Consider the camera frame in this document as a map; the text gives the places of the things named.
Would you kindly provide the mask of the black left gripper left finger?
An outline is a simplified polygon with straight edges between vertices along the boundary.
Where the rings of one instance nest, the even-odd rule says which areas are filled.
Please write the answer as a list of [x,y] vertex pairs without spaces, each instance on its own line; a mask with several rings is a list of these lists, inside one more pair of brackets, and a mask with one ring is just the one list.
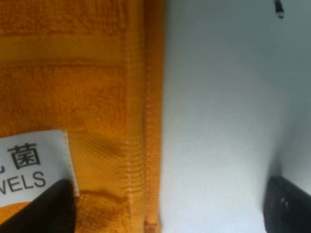
[[2,233],[73,233],[76,208],[73,185],[59,180],[0,225]]

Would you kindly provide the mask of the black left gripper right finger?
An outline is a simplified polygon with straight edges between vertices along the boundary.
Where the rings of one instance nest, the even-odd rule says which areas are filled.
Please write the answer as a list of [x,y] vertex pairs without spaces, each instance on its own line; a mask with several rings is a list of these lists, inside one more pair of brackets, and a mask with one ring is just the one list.
[[309,233],[311,196],[281,176],[269,179],[263,202],[267,233]]

